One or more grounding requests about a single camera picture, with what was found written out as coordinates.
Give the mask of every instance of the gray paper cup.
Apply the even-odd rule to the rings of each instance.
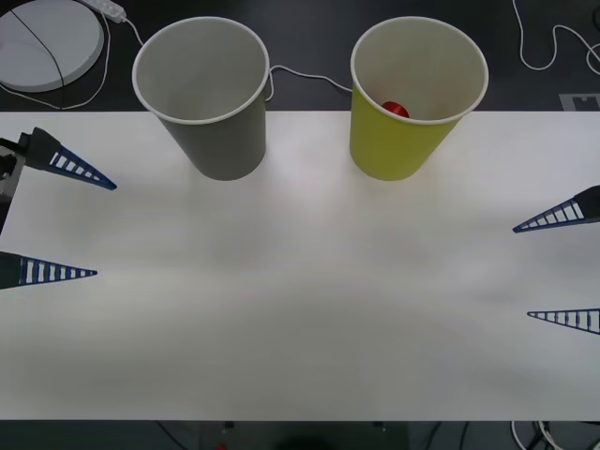
[[[206,176],[234,180],[265,150],[263,89],[269,55],[241,23],[197,17],[150,37],[133,64],[133,88]]]

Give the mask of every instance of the red object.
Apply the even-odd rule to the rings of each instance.
[[[390,113],[401,115],[402,117],[406,117],[408,119],[411,118],[409,116],[409,112],[406,111],[406,108],[395,101],[386,101],[382,106]]]

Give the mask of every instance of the yellow paper cup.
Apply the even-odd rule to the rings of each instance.
[[[488,89],[488,65],[463,32],[425,17],[381,22],[352,51],[352,159],[380,180],[415,173]],[[411,118],[382,107],[404,106]]]

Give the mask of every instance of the power strip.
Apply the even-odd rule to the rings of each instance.
[[[107,19],[110,19],[114,23],[121,23],[125,20],[127,14],[123,7],[117,5],[111,0],[78,0],[90,9],[104,14]]]

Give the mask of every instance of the white table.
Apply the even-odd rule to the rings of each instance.
[[[513,234],[600,184],[600,114],[477,112],[415,176],[368,178],[348,112],[270,112],[244,179],[149,113],[2,113],[110,192],[25,169],[4,251],[97,269],[0,292],[0,419],[598,420],[600,225]]]

